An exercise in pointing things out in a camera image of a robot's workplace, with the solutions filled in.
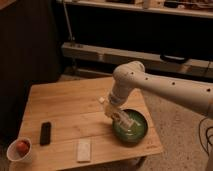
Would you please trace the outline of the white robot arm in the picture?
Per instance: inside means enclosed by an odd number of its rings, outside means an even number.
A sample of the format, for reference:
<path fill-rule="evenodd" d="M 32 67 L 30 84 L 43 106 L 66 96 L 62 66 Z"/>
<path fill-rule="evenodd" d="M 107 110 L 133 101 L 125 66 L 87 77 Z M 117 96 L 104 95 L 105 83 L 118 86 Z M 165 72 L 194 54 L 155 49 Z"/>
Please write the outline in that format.
<path fill-rule="evenodd" d="M 156 76 L 145 72 L 144 65 L 132 61 L 113 71 L 114 85 L 108 95 L 114 106 L 123 105 L 130 93 L 141 89 L 213 119 L 213 84 Z"/>

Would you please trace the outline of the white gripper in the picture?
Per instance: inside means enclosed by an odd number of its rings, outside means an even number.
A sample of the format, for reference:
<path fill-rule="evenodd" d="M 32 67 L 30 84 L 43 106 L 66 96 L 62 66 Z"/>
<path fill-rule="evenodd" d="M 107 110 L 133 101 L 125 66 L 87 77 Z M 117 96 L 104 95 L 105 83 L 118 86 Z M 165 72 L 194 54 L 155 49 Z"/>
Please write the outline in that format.
<path fill-rule="evenodd" d="M 106 116 L 111 117 L 116 122 L 120 122 L 122 120 L 122 117 L 119 114 L 121 110 L 110 104 L 107 100 L 103 102 L 103 108 Z"/>

